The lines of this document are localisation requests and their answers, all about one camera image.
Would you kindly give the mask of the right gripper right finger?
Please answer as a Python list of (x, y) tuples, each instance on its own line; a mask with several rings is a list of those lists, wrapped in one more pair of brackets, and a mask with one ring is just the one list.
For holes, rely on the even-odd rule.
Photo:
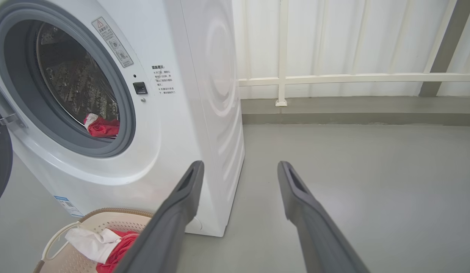
[(277, 166), (286, 218), (297, 228), (308, 273), (367, 273), (369, 270), (341, 230), (315, 199), (294, 167)]

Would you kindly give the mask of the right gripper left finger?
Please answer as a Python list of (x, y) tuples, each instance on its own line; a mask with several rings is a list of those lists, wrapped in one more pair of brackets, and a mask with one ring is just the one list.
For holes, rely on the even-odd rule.
[(116, 273), (175, 273), (186, 226), (199, 207), (204, 163), (193, 162), (116, 266)]

